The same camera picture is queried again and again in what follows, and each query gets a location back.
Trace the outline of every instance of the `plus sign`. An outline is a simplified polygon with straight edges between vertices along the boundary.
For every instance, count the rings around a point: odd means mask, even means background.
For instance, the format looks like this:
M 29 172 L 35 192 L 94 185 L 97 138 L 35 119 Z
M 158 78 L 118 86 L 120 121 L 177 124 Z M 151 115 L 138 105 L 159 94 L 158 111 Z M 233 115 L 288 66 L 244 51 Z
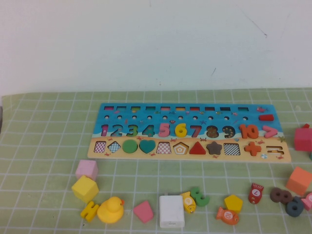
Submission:
M 250 142 L 248 146 L 244 147 L 244 150 L 250 152 L 251 156 L 256 156 L 258 152 L 261 152 L 261 146 L 255 145 L 254 142 Z

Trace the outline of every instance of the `green grid mat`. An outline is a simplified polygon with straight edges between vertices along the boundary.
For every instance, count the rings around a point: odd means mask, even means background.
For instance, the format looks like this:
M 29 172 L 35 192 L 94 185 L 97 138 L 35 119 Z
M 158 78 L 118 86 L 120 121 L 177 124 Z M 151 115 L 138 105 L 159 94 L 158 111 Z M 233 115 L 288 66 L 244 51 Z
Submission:
M 97 160 L 100 204 L 112 195 L 126 201 L 121 221 L 105 225 L 80 218 L 85 204 L 71 186 L 87 151 L 103 102 L 183 102 L 273 104 L 292 155 L 291 164 L 149 160 Z M 3 97 L 0 134 L 0 234 L 310 234 L 312 217 L 304 210 L 289 217 L 273 203 L 273 186 L 285 189 L 295 166 L 312 172 L 306 152 L 293 148 L 294 129 L 312 120 L 312 88 L 224 91 L 30 93 Z M 259 204 L 248 201 L 251 183 L 265 187 Z M 185 228 L 159 227 L 158 197 L 193 186 L 210 196 L 207 207 L 185 214 Z M 244 205 L 240 222 L 229 226 L 215 216 L 223 199 L 236 194 Z M 148 200 L 154 219 L 142 224 L 132 208 Z

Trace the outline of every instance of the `red triangle shape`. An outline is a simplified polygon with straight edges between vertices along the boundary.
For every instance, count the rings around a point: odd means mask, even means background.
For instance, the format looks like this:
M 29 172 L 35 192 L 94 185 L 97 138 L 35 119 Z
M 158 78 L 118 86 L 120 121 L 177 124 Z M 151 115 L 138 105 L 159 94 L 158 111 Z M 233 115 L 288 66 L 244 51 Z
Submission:
M 196 142 L 195 145 L 190 150 L 191 155 L 205 155 L 206 150 L 201 146 L 199 142 Z

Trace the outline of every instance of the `orange cube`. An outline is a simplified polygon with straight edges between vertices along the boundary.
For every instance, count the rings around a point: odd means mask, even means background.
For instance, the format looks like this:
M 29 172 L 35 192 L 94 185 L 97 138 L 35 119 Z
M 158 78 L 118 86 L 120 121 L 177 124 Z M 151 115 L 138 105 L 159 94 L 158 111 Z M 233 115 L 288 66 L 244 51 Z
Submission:
M 310 172 L 307 172 L 300 167 L 296 167 L 291 174 L 291 177 L 289 177 L 286 188 L 300 196 L 304 196 L 304 193 L 309 187 L 311 181 L 312 174 Z

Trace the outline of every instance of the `pink number 5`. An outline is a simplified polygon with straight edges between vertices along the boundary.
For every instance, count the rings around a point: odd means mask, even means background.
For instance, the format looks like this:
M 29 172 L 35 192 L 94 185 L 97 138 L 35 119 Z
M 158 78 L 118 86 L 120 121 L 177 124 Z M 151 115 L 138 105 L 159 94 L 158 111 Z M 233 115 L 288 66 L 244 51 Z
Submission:
M 161 123 L 158 136 L 167 137 L 170 134 L 169 123 Z

